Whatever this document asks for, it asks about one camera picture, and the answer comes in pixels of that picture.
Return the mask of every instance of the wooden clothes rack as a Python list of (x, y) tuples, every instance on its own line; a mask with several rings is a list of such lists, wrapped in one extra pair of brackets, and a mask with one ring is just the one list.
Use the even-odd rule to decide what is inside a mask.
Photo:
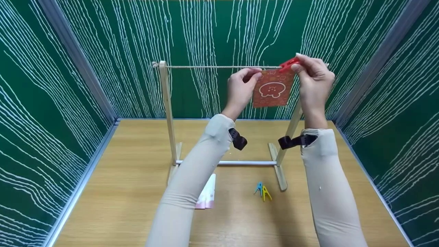
[[(162, 84), (162, 93), (163, 93), (163, 102), (165, 104), (166, 111), (166, 122), (168, 125), (168, 133), (169, 133), (169, 142), (171, 144), (171, 169), (169, 171), (168, 184), (171, 181), (173, 175), (177, 172), (178, 167), (183, 162), (180, 159), (181, 156), (181, 147), (183, 145), (182, 142), (176, 143), (175, 141), (175, 133), (174, 133), (174, 124), (173, 124), (173, 116), (172, 116), (172, 107), (171, 107), (171, 96), (169, 93), (169, 78), (168, 78), (168, 68), (198, 68), (199, 66), (167, 66), (165, 61), (160, 61), (158, 64), (158, 68), (160, 71), (160, 81)], [(219, 68), (248, 68), (248, 66), (211, 66), (211, 67), (219, 67)], [(259, 68), (279, 68), (275, 66), (261, 66)], [(288, 125), (288, 129), (286, 131), (287, 136), (294, 135), (294, 132), (297, 128), (297, 125), (302, 116), (302, 108), (300, 105), (300, 101), (297, 101), (296, 106), (294, 107), (293, 113), (291, 115), (290, 124)], [(279, 151), (273, 143), (268, 143), (268, 151), (271, 155), (271, 161), (262, 161), (262, 160), (221, 160), (218, 165), (219, 166), (271, 166), (274, 168), (276, 173), (277, 181), (279, 182), (279, 187), (281, 191), (285, 191), (288, 188), (287, 181), (285, 179), (284, 171), (282, 170), (282, 160), (285, 157), (286, 149)]]

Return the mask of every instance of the black strap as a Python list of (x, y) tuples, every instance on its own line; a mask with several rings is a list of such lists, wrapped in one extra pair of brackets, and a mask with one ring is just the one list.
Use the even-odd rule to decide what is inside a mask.
[(233, 140), (233, 147), (238, 150), (244, 149), (245, 145), (247, 145), (247, 140), (241, 136), (239, 132), (235, 130), (235, 128), (229, 129), (229, 133)]
[(298, 145), (310, 145), (316, 139), (317, 136), (312, 134), (303, 134), (293, 139), (286, 135), (279, 138), (278, 142), (281, 149), (289, 149)]

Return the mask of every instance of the hand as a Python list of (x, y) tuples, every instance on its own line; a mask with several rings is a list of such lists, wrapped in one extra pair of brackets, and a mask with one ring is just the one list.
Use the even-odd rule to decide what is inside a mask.
[(300, 64), (291, 65), (300, 81), (300, 102), (305, 115), (305, 128), (326, 129), (325, 104), (335, 75), (321, 59), (296, 53)]
[(261, 77), (260, 68), (245, 68), (231, 75), (227, 81), (227, 105), (222, 114), (235, 121), (253, 95)]

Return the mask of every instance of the paper card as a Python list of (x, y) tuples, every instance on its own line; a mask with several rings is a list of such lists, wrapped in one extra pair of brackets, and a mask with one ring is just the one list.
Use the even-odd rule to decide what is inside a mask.
[(294, 72), (278, 69), (263, 70), (253, 91), (253, 107), (286, 105), (293, 85)]
[(212, 174), (198, 197), (195, 209), (213, 208), (215, 200), (216, 175)]

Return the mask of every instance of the wooden base foot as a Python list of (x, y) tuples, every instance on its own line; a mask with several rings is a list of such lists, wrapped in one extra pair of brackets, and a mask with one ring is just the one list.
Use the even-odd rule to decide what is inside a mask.
[[(277, 148), (273, 143), (268, 143), (268, 149), (270, 150), (271, 159), (276, 161), (277, 158)], [(282, 192), (287, 190), (288, 184), (285, 179), (284, 170), (282, 170), (282, 165), (274, 165), (274, 171), (276, 172), (277, 181), (279, 182), (279, 188)]]

